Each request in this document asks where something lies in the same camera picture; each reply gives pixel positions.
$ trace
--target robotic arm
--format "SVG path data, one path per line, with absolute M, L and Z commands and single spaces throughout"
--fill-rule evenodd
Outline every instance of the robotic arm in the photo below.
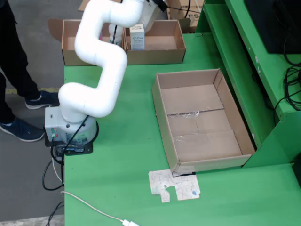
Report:
M 70 82 L 59 91 L 60 107 L 46 108 L 45 130 L 48 140 L 77 145 L 89 143 L 97 134 L 95 118 L 109 115 L 116 104 L 127 68 L 127 55 L 118 45 L 99 40 L 104 23 L 121 27 L 143 24 L 148 31 L 160 11 L 167 5 L 163 0 L 91 0 L 84 11 L 75 38 L 75 51 L 87 63 L 102 67 L 96 88 Z M 85 126 L 81 126 L 89 115 Z
M 86 115 L 95 118 L 110 114 L 115 106 L 127 67 L 125 51 L 100 41 L 104 23 L 131 27 L 141 18 L 144 0 L 124 0 L 122 4 L 110 0 L 92 0 L 85 9 L 75 39 L 78 57 L 103 68 L 97 88 L 79 83 L 67 83 L 59 91 L 63 118 L 71 123 L 83 121 Z

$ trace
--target person's leg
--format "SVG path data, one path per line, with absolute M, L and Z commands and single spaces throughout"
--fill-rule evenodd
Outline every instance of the person's leg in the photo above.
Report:
M 15 116 L 5 102 L 6 81 L 0 72 L 0 123 L 10 124 L 15 120 Z
M 18 95 L 28 100 L 38 99 L 37 84 L 27 72 L 27 56 L 22 49 L 15 17 L 8 2 L 0 8 L 0 67 Z
M 22 49 L 15 18 L 8 2 L 0 8 L 0 67 L 20 96 L 27 100 L 41 99 L 36 83 L 26 70 L 27 57 Z M 44 131 L 16 118 L 5 103 L 6 80 L 0 74 L 0 130 L 26 142 L 43 138 Z

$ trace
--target yellow floor marking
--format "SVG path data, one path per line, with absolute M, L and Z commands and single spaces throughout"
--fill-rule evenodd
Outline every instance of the yellow floor marking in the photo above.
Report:
M 59 87 L 40 88 L 39 90 L 47 91 L 49 93 L 55 93 L 59 91 Z M 16 89 L 6 89 L 5 94 L 17 94 Z

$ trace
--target person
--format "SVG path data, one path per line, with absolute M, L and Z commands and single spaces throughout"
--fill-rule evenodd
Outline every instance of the person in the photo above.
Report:
M 0 0 L 0 68 L 31 110 L 59 105 L 58 93 L 39 91 L 27 72 L 27 56 L 16 31 L 14 14 L 7 0 Z M 44 130 L 14 116 L 5 102 L 6 79 L 0 72 L 0 129 L 26 142 L 43 138 Z

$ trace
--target cardboard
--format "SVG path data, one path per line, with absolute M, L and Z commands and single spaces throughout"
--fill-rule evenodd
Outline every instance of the cardboard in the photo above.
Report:
M 186 45 L 177 20 L 157 20 L 145 34 L 145 50 L 132 50 L 129 28 L 124 29 L 129 65 L 180 64 Z
M 219 69 L 159 73 L 152 92 L 173 173 L 242 166 L 254 154 Z
M 90 65 L 76 55 L 74 42 L 79 29 L 80 20 L 48 19 L 49 32 L 56 40 L 62 42 L 63 60 L 66 66 Z M 102 29 L 103 41 L 110 42 L 109 24 L 104 23 Z
M 111 0 L 111 1 L 120 3 L 120 0 Z M 79 7 L 79 11 L 82 11 L 82 12 L 85 11 L 85 8 L 89 2 L 90 2 L 90 0 L 83 0 Z
M 205 0 L 197 0 L 197 3 L 202 10 Z M 189 0 L 166 0 L 166 3 L 170 7 L 188 9 Z M 190 10 L 199 12 L 195 0 L 191 0 Z M 185 18 L 185 10 L 177 10 L 173 8 L 167 8 L 167 16 L 169 20 L 179 20 L 183 33 L 194 33 L 196 31 L 200 13 L 189 12 L 187 18 Z

